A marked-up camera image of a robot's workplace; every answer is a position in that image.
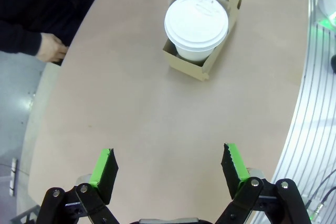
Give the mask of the white lidded paper cup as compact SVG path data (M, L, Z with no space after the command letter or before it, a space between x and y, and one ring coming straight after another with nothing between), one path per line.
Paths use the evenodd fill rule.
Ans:
M176 0L166 12L164 29L183 59L203 62L226 38L229 19L217 0Z

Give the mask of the white floor socket strip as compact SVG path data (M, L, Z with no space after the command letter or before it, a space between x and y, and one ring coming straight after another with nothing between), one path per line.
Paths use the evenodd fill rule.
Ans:
M11 164L10 181L9 181L9 195L11 197L14 197L14 194L15 194L15 180L16 180L17 164L18 164L18 159L13 158L12 164Z

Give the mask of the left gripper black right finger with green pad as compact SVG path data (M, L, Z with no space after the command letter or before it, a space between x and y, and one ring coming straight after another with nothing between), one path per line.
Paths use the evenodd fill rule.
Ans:
M221 166L232 201L215 224L245 224L253 211L264 212L271 224L312 224L293 180L272 184L250 175L233 143L224 144Z

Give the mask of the aluminium slotted table frame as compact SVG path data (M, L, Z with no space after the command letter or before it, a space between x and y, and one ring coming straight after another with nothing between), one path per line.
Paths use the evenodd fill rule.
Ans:
M312 224L336 224L336 28L308 0L307 54L289 132L272 181L292 179Z

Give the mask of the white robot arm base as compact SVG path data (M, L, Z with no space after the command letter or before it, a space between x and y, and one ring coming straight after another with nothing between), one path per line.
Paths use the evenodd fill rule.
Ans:
M323 15L336 28L336 0L318 0Z

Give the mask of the person's bare hand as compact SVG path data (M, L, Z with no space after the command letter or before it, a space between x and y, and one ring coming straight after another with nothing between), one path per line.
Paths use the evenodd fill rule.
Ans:
M41 33L41 44L36 58L42 62L61 62L65 58L68 47L53 34Z

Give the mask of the person's black sleeved forearm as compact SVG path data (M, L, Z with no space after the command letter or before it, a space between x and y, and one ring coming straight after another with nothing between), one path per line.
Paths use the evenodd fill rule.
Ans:
M35 56L40 49L41 40L40 33L27 31L21 25L0 20L0 51Z

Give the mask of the person's black clothed torso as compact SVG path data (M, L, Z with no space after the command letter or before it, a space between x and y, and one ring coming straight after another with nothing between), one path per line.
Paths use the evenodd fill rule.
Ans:
M95 0L0 0L0 20L69 46Z

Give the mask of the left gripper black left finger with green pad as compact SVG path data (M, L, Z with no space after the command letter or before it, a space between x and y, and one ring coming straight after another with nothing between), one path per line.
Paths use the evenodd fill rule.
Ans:
M46 191L36 224L77 224L83 217L92 224L119 224L107 207L118 169L114 150L103 149L87 183Z

